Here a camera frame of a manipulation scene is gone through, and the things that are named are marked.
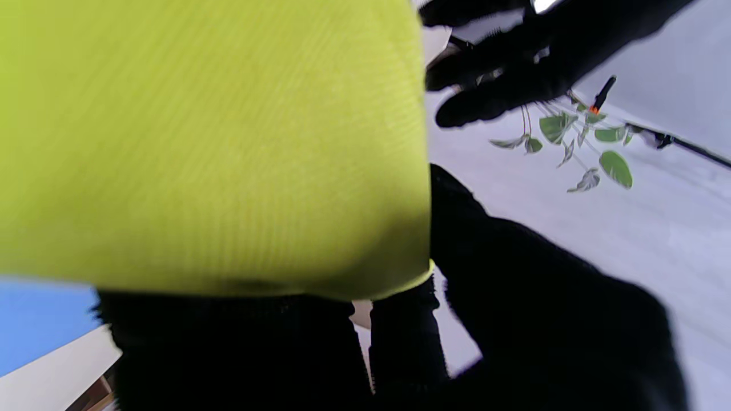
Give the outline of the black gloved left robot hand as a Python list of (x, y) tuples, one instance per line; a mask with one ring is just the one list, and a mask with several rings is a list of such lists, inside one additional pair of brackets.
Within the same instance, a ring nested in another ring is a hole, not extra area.
[(619, 50), (660, 31), (687, 1), (561, 1), (536, 13), (530, 1), (431, 1), (424, 26), (462, 27), (522, 9), (522, 23), (485, 37), (472, 49), (428, 69), (428, 91), (463, 90), (437, 111), (441, 128), (497, 119), (505, 112), (556, 99)]

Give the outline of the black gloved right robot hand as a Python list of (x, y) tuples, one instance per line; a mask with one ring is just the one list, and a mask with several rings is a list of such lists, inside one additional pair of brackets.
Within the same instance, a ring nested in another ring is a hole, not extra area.
[(431, 257), (481, 357), (450, 377), (433, 279), (354, 305), (314, 296), (98, 292), (120, 410), (689, 410), (668, 311), (431, 165)]

